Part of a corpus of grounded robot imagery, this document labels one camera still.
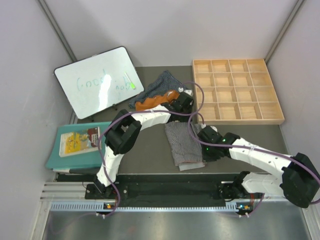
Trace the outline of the grey striped underwear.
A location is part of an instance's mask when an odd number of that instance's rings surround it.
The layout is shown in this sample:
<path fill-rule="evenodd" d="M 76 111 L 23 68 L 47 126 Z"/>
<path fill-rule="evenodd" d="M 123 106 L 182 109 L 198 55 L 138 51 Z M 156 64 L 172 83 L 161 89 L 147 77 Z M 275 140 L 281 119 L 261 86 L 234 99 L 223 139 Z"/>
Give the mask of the grey striped underwear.
<path fill-rule="evenodd" d="M 174 165 L 180 171 L 203 168 L 202 147 L 195 141 L 188 128 L 187 122 L 170 122 L 164 130 L 171 148 Z"/>

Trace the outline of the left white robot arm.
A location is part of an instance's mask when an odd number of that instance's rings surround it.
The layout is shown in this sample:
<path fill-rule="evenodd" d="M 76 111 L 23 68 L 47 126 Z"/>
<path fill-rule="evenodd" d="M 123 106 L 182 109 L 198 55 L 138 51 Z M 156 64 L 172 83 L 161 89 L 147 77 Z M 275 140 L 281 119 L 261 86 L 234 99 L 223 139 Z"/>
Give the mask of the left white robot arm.
<path fill-rule="evenodd" d="M 109 198 L 121 160 L 129 152 L 140 131 L 158 124 L 187 121 L 193 110 L 193 92 L 184 90 L 171 103 L 161 103 L 143 111 L 121 110 L 103 133 L 105 152 L 101 153 L 102 165 L 96 174 L 94 185 L 102 198 Z"/>

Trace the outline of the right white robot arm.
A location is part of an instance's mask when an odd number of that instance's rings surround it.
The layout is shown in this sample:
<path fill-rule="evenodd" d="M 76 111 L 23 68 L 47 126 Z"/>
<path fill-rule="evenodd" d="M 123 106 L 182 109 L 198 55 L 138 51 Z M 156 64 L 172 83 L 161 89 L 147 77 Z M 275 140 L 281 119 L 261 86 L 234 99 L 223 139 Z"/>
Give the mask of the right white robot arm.
<path fill-rule="evenodd" d="M 222 198 L 245 198 L 259 193 L 283 197 L 300 208 L 316 204 L 314 197 L 320 189 L 320 174 L 307 155 L 299 152 L 291 156 L 269 151 L 236 134 L 221 135 L 213 126 L 201 129 L 197 137 L 206 160 L 228 157 L 264 171 L 242 171 L 232 183 L 219 187 Z"/>

